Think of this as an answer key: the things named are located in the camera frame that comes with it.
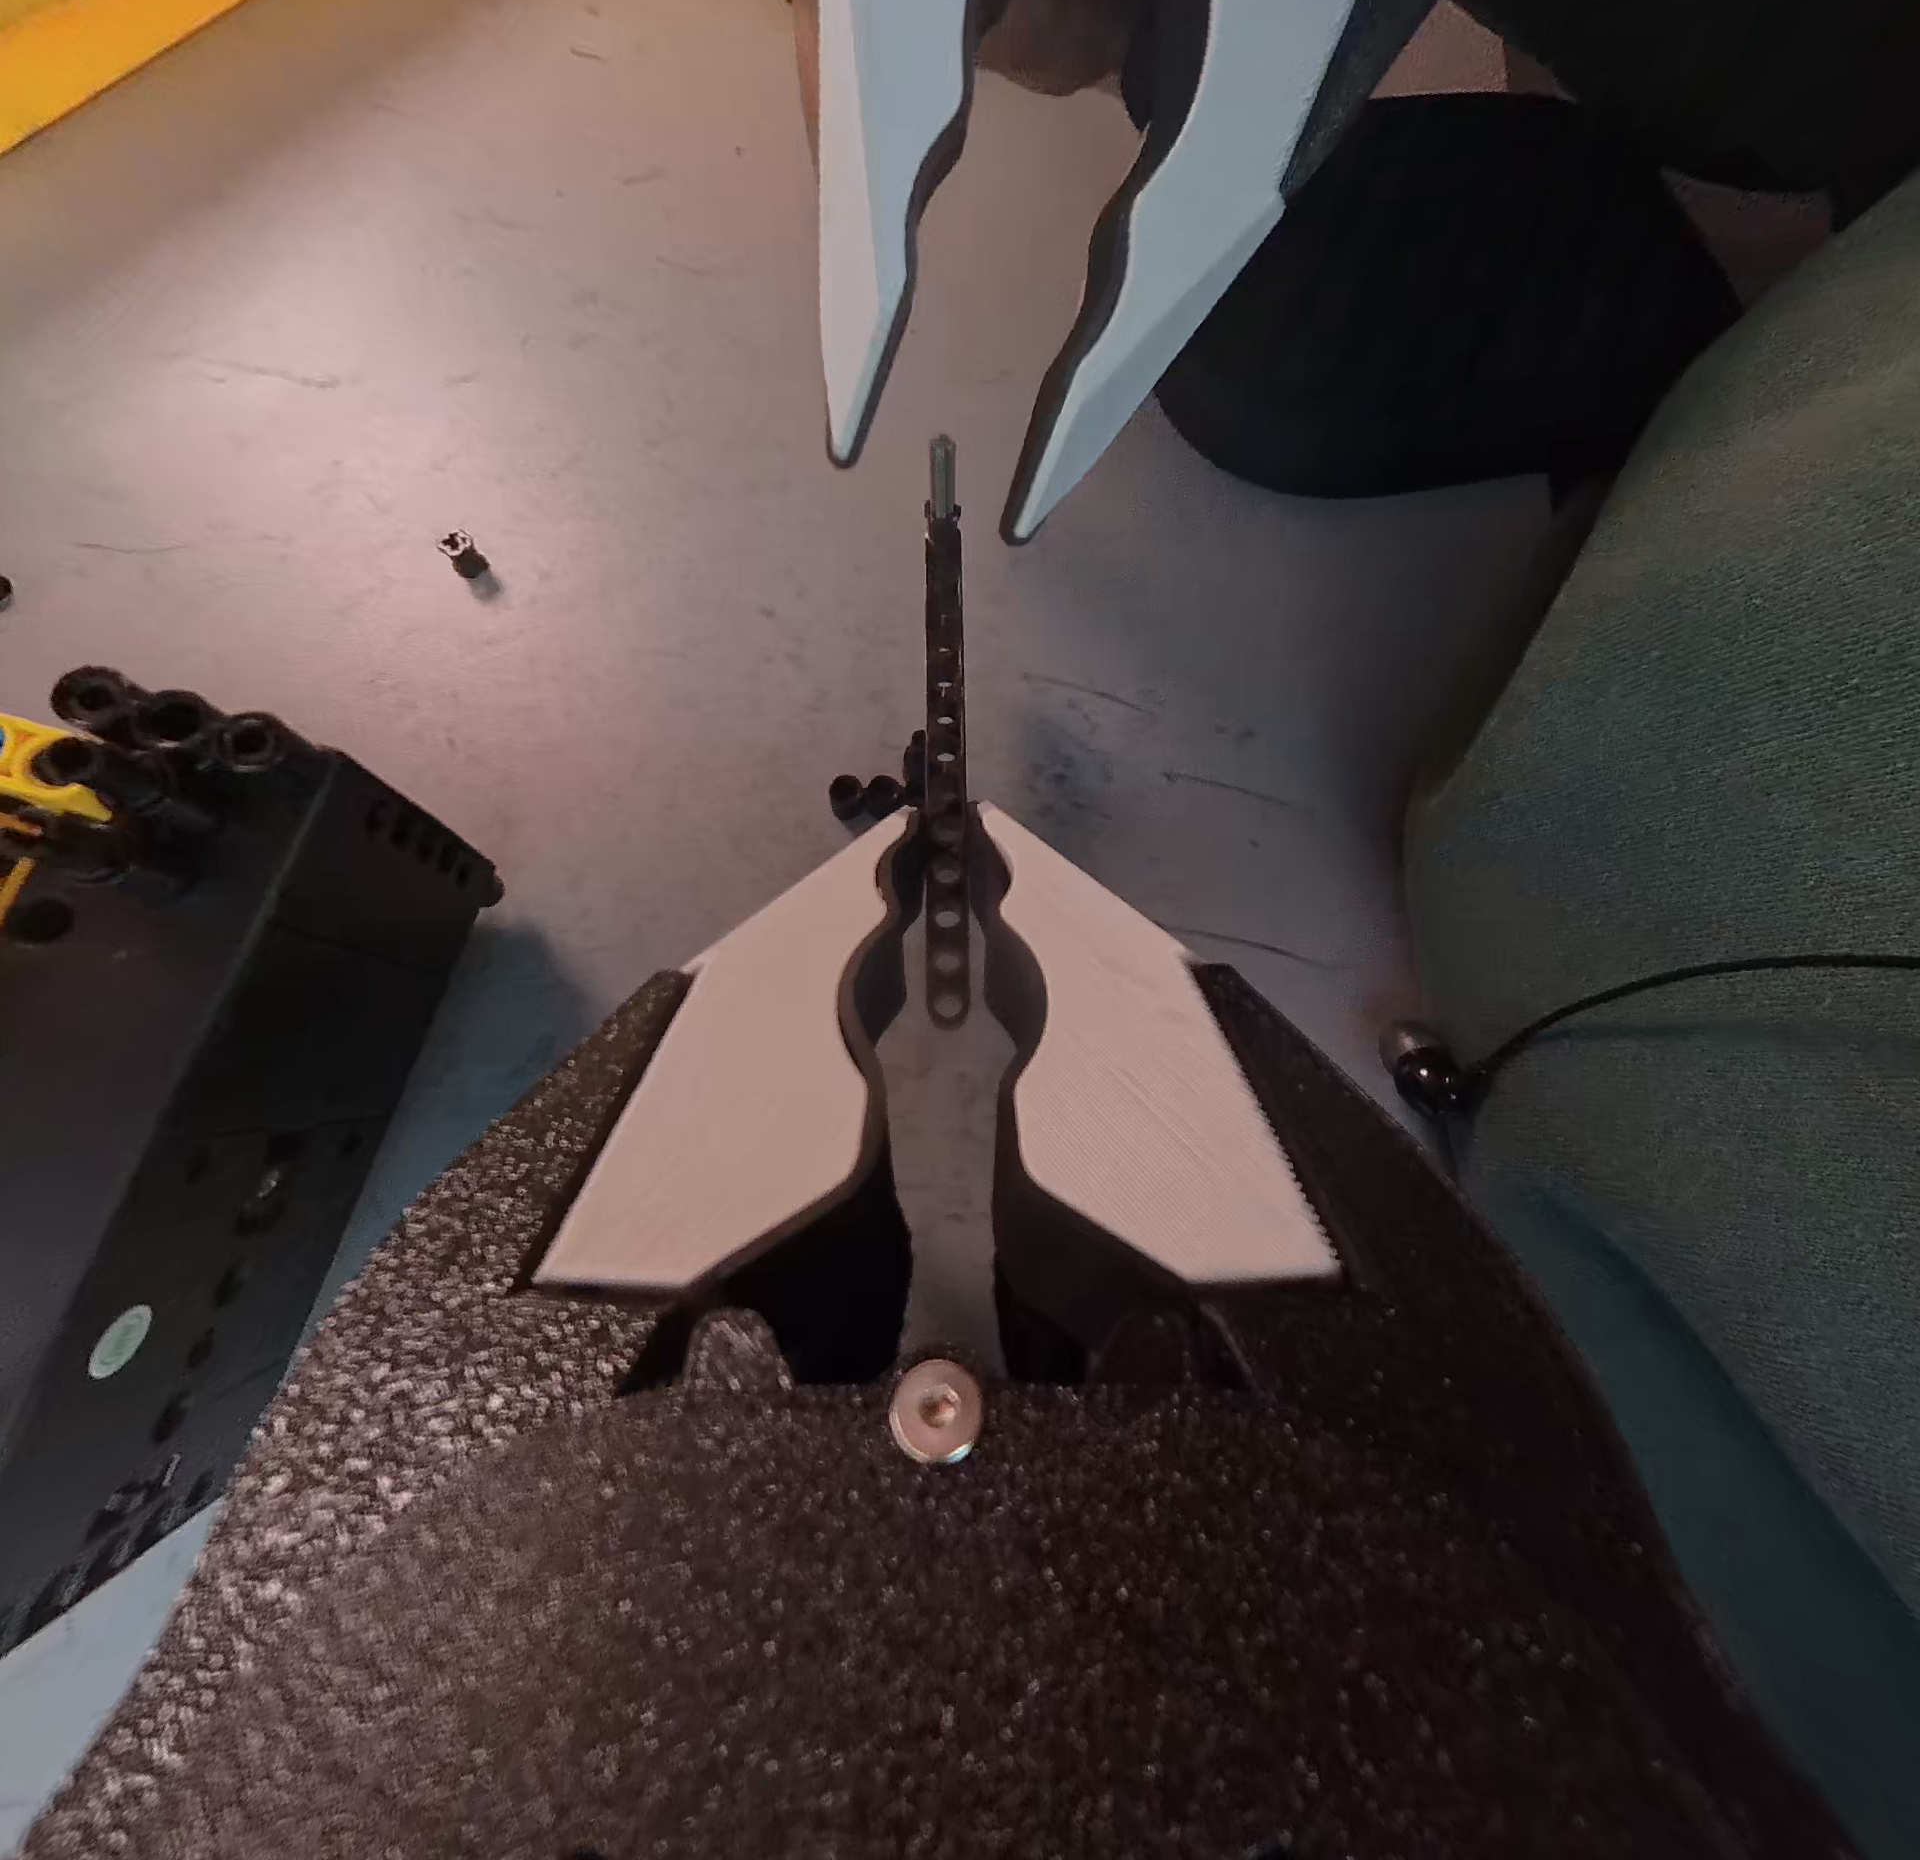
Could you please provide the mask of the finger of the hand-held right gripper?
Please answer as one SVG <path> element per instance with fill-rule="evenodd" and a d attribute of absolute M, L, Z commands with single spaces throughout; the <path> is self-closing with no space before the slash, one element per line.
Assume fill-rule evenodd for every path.
<path fill-rule="evenodd" d="M 1284 213 L 1355 0 L 1147 0 L 1152 106 L 1102 207 L 999 517 L 1019 548 L 1087 475 Z"/>
<path fill-rule="evenodd" d="M 917 227 L 964 143 L 975 0 L 815 0 L 828 460 L 863 452 L 910 317 Z"/>

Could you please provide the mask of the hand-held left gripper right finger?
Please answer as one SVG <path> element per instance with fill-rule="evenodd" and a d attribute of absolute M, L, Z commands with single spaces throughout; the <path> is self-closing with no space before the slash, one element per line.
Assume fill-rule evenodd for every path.
<path fill-rule="evenodd" d="M 1339 1260 L 1187 946 L 991 802 L 996 925 L 1037 978 L 1013 1165 L 1096 1240 L 1192 1292 L 1323 1283 Z"/>

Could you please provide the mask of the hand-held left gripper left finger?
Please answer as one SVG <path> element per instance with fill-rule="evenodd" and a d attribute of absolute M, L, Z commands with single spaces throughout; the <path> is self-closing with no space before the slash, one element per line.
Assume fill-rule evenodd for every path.
<path fill-rule="evenodd" d="M 895 811 L 693 956 L 565 1204 L 542 1289 L 685 1298 L 839 1205 L 887 1139 L 917 824 Z"/>

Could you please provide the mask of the long black lego beam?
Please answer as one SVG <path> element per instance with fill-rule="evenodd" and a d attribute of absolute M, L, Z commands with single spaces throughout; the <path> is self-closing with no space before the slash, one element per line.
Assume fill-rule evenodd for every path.
<path fill-rule="evenodd" d="M 923 504 L 923 722 L 894 778 L 857 782 L 861 819 L 902 819 L 880 857 L 880 894 L 899 925 L 922 929 L 922 993 L 940 1032 L 966 1025 L 973 1006 L 972 799 L 964 634 L 964 532 L 958 498 Z"/>

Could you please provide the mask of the yellow and black lego model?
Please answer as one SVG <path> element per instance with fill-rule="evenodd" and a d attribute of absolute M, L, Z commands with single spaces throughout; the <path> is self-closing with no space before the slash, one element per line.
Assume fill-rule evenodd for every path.
<path fill-rule="evenodd" d="M 267 711 L 3 718 L 2 1650 L 226 1488 L 495 866 Z"/>

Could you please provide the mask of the person's green sweater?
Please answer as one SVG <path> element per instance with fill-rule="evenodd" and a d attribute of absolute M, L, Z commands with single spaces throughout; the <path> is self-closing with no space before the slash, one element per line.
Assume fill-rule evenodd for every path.
<path fill-rule="evenodd" d="M 1632 1268 L 1915 1608 L 1918 184 L 1772 288 L 1646 425 L 1405 824 L 1472 1061 L 1473 1200 Z"/>

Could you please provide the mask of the yellow plastic bin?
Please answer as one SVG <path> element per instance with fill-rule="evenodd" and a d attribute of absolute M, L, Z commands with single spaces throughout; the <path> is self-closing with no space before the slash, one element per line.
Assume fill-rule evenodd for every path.
<path fill-rule="evenodd" d="M 11 152 L 247 0 L 2 0 Z"/>

